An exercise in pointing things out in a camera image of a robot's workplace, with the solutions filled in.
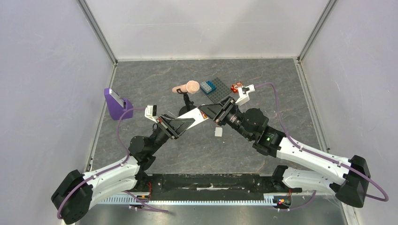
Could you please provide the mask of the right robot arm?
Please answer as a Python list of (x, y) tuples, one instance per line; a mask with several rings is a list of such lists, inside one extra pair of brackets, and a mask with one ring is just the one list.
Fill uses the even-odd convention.
[(229, 125), (247, 141), (253, 142), (252, 147), (258, 153), (310, 169), (304, 172), (278, 166), (271, 178), (271, 186), (276, 191), (284, 191), (287, 187), (317, 190), (332, 193), (350, 206), (364, 206), (370, 172), (365, 158), (361, 156), (339, 157), (307, 146), (269, 126), (268, 117), (259, 108), (241, 112), (231, 97), (216, 104), (196, 107), (179, 118), (194, 119), (190, 127), (206, 120), (212, 120), (219, 126)]

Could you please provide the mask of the white battery cover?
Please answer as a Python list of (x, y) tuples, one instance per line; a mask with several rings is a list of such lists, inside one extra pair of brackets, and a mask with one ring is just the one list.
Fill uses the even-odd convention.
[(223, 134), (223, 128), (222, 127), (216, 127), (214, 131), (215, 137), (222, 137)]

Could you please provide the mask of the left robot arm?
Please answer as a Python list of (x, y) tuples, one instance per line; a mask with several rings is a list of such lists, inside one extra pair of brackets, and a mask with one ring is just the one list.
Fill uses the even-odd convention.
[(197, 108), (172, 118), (156, 116), (146, 108), (145, 117), (154, 122), (149, 137), (132, 138), (126, 156), (100, 169), (69, 172), (51, 196), (57, 218), (70, 225), (80, 220), (93, 206), (121, 192), (147, 187), (147, 170), (155, 161), (154, 153), (169, 139), (179, 138), (186, 130), (207, 120)]

